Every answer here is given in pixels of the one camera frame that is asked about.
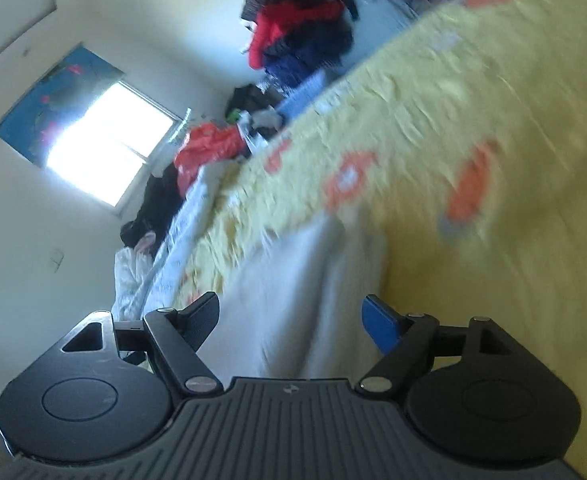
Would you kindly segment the white knit garment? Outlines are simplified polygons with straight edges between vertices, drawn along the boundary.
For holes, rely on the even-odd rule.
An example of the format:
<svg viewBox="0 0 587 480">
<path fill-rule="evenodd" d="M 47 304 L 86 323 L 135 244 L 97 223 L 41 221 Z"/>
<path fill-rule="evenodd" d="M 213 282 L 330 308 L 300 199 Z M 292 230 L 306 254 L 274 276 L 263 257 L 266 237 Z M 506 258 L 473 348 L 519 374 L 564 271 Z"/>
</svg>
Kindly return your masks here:
<svg viewBox="0 0 587 480">
<path fill-rule="evenodd" d="M 359 379 L 380 356 L 362 302 L 379 292 L 386 258 L 386 237 L 363 206 L 266 237 L 225 283 L 219 322 L 199 358 L 223 384 Z"/>
</svg>

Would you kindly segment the black clothes by window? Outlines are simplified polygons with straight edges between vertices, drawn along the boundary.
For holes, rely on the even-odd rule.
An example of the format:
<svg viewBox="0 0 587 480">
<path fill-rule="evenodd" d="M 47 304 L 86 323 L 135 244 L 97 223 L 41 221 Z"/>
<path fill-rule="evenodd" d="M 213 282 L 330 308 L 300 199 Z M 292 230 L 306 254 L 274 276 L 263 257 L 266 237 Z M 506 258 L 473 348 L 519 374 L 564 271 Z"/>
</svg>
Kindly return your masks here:
<svg viewBox="0 0 587 480">
<path fill-rule="evenodd" d="M 134 248 L 144 235 L 154 232 L 156 242 L 152 245 L 152 255 L 156 255 L 175 214 L 182 207 L 183 197 L 178 187 L 178 175 L 178 170 L 170 164 L 160 177 L 149 177 L 143 203 L 136 217 L 121 226 L 120 238 L 124 246 Z"/>
</svg>

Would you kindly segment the dark clothes pile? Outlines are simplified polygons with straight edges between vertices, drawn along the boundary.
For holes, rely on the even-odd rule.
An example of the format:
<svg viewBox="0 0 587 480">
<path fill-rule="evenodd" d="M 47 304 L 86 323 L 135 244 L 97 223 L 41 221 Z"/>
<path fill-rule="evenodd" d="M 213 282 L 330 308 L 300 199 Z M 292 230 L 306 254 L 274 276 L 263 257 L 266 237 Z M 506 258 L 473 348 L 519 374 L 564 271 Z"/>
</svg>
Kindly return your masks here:
<svg viewBox="0 0 587 480">
<path fill-rule="evenodd" d="M 333 0 L 245 0 L 242 20 L 254 34 L 258 13 L 268 4 L 295 3 L 299 8 L 312 8 Z M 315 70 L 341 63 L 352 47 L 352 29 L 347 14 L 357 20 L 354 0 L 340 0 L 344 11 L 330 21 L 305 22 L 280 37 L 263 53 L 261 70 L 288 88 L 300 86 Z"/>
</svg>

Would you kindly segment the white printed duvet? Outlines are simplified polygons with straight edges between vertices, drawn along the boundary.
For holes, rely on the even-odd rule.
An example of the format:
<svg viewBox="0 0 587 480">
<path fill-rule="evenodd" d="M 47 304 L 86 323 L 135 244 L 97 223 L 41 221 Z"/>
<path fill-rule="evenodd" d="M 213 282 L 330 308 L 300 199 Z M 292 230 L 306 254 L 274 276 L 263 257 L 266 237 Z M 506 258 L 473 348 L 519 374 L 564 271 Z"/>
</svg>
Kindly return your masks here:
<svg viewBox="0 0 587 480">
<path fill-rule="evenodd" d="M 187 260 L 207 229 L 216 195 L 232 165 L 213 162 L 199 169 L 156 255 L 132 248 L 116 252 L 115 302 L 111 307 L 115 320 L 137 321 L 153 310 L 172 306 Z"/>
</svg>

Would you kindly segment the orange plastic bag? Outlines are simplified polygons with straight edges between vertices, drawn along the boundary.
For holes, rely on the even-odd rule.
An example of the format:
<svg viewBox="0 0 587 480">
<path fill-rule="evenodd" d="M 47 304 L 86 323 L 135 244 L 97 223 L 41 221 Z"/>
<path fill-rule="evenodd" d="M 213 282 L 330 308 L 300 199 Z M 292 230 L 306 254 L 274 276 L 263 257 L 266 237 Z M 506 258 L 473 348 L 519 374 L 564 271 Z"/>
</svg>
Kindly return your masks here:
<svg viewBox="0 0 587 480">
<path fill-rule="evenodd" d="M 205 122 L 190 130 L 182 148 L 173 158 L 181 196 L 186 195 L 202 166 L 234 158 L 245 148 L 245 140 L 236 125 L 219 127 L 213 122 Z"/>
</svg>

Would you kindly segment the bright window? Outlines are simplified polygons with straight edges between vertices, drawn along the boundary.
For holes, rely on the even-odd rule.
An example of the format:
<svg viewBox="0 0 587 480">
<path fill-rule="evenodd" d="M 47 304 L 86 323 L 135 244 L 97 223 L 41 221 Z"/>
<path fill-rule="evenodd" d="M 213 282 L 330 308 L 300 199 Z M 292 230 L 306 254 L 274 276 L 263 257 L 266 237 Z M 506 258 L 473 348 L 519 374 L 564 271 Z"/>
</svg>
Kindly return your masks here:
<svg viewBox="0 0 587 480">
<path fill-rule="evenodd" d="M 119 82 L 58 136 L 46 168 L 116 209 L 175 125 L 167 112 Z"/>
</svg>

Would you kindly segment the yellow carrot print bedsheet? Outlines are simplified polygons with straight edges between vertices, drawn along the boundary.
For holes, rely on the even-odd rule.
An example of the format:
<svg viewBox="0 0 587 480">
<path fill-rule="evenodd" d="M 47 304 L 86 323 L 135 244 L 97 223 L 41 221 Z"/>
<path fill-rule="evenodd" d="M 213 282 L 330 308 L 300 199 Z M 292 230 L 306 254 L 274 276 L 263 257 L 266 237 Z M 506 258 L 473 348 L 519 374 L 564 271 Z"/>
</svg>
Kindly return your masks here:
<svg viewBox="0 0 587 480">
<path fill-rule="evenodd" d="M 401 32 L 230 172 L 175 306 L 354 204 L 387 235 L 391 306 L 493 318 L 563 378 L 587 477 L 587 0 L 457 0 Z"/>
</svg>

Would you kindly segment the blue patterned curtain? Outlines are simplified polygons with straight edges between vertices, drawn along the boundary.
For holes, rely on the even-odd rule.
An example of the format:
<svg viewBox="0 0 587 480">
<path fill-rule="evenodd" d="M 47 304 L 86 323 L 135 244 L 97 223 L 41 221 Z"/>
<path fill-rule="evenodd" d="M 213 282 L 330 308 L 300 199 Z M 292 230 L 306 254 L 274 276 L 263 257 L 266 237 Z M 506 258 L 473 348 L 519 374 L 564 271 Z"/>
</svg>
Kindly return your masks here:
<svg viewBox="0 0 587 480">
<path fill-rule="evenodd" d="M 79 44 L 1 118 L 0 139 L 45 167 L 57 138 L 122 77 L 122 70 Z"/>
</svg>

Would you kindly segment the blue folded blanket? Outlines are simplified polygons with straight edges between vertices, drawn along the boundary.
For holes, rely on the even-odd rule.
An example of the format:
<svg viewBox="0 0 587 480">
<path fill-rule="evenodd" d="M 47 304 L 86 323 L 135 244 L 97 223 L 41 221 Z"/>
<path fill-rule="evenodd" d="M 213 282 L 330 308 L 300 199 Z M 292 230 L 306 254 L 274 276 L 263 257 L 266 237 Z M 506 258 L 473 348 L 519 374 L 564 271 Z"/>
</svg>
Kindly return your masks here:
<svg viewBox="0 0 587 480">
<path fill-rule="evenodd" d="M 292 122 L 335 80 L 335 73 L 320 68 L 277 105 L 276 111 L 285 122 Z"/>
</svg>

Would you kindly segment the red jacket on pile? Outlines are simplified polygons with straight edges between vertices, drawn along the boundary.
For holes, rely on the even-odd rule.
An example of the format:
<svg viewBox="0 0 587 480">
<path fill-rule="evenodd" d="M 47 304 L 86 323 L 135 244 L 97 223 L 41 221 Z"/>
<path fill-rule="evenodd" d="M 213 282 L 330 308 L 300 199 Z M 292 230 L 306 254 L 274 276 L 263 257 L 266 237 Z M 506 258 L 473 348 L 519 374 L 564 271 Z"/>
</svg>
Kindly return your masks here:
<svg viewBox="0 0 587 480">
<path fill-rule="evenodd" d="M 305 22 L 336 20 L 343 11 L 344 4 L 340 0 L 323 2 L 312 8 L 299 8 L 292 2 L 268 4 L 256 18 L 256 27 L 248 48 L 249 67 L 261 70 L 264 50 L 295 27 Z"/>
</svg>

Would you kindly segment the grey white pillow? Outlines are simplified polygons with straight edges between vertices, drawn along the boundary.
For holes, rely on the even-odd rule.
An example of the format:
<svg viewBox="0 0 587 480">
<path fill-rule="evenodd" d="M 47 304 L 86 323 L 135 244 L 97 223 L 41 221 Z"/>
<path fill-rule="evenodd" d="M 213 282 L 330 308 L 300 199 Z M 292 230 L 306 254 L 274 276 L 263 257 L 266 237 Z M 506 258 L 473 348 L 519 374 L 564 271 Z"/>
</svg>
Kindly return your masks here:
<svg viewBox="0 0 587 480">
<path fill-rule="evenodd" d="M 417 20 L 417 14 L 405 0 L 354 0 L 357 20 L 347 18 L 352 29 L 352 47 L 341 58 L 346 70 L 372 56 L 395 36 Z"/>
</svg>

